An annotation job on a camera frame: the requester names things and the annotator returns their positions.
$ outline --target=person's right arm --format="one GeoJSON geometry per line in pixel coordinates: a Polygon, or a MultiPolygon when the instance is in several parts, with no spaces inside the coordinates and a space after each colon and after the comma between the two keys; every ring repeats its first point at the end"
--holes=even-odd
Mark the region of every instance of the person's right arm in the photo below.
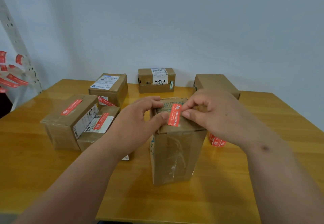
{"type": "Polygon", "coordinates": [[[324,197],[288,143],[254,117],[233,95],[197,91],[182,115],[247,155],[262,223],[323,223],[324,197]],[[207,112],[193,107],[207,106],[207,112]]]}

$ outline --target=cardboard box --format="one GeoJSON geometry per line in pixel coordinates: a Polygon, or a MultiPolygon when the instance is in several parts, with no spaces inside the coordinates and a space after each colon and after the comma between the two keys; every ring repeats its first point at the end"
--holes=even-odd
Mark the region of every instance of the cardboard box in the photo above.
{"type": "Polygon", "coordinates": [[[99,96],[99,109],[112,105],[121,107],[128,94],[127,75],[103,73],[89,87],[89,94],[99,96]]]}
{"type": "Polygon", "coordinates": [[[199,89],[209,89],[215,91],[227,91],[234,95],[235,98],[240,98],[240,91],[221,74],[197,74],[193,83],[195,91],[199,89]]]}
{"type": "Polygon", "coordinates": [[[41,123],[45,125],[54,149],[80,150],[76,140],[98,111],[97,97],[76,94],[63,101],[41,123]]]}
{"type": "Polygon", "coordinates": [[[212,146],[215,146],[215,147],[223,147],[226,144],[226,141],[225,140],[221,140],[220,138],[215,137],[210,132],[209,132],[208,140],[212,144],[212,146]]]}
{"type": "Polygon", "coordinates": [[[172,68],[138,69],[140,93],[173,92],[176,73],[172,68]]]}
{"type": "MultiPolygon", "coordinates": [[[[173,104],[184,104],[186,98],[162,99],[164,107],[151,110],[157,113],[171,112],[173,104]]],[[[161,185],[189,180],[206,137],[206,129],[184,117],[179,117],[179,126],[164,125],[153,135],[150,142],[153,184],[161,185]]]]}
{"type": "Polygon", "coordinates": [[[105,106],[98,112],[77,141],[81,151],[85,151],[106,133],[119,112],[118,106],[105,106]]]}

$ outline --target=forearm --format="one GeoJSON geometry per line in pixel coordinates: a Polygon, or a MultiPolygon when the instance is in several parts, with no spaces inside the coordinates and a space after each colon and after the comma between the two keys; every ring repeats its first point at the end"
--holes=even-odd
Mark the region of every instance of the forearm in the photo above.
{"type": "Polygon", "coordinates": [[[246,153],[263,223],[319,223],[324,220],[323,195],[285,141],[273,133],[265,143],[246,153]]]}
{"type": "Polygon", "coordinates": [[[83,152],[15,223],[94,221],[119,159],[109,148],[110,139],[106,134],[83,152]]]}

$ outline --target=yellow wooden surface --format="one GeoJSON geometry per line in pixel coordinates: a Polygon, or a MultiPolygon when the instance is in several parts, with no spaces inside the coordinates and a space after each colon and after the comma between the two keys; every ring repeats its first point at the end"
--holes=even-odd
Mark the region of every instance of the yellow wooden surface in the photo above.
{"type": "MultiPolygon", "coordinates": [[[[39,121],[62,99],[87,94],[92,83],[61,80],[0,119],[0,212],[21,213],[80,154],[54,151],[39,121]]],[[[191,94],[192,88],[175,87],[174,93],[160,95],[191,94]]],[[[137,84],[129,84],[123,107],[146,95],[138,93],[137,84]]],[[[272,93],[243,91],[240,102],[289,141],[323,190],[324,133],[272,93]]],[[[137,149],[130,161],[118,164],[97,218],[148,223],[260,222],[245,154],[232,144],[215,148],[207,140],[192,179],[162,186],[152,184],[148,142],[137,149]]]]}

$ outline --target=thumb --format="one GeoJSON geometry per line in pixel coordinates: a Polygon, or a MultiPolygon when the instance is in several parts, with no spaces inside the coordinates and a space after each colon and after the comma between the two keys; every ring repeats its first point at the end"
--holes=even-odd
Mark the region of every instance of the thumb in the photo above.
{"type": "Polygon", "coordinates": [[[203,126],[205,128],[206,125],[206,113],[197,111],[195,109],[188,109],[182,112],[182,116],[194,121],[195,123],[203,126]]]}
{"type": "Polygon", "coordinates": [[[156,130],[158,130],[162,125],[166,124],[169,119],[169,114],[167,112],[161,112],[156,114],[147,122],[148,130],[151,134],[153,134],[156,130]]]}

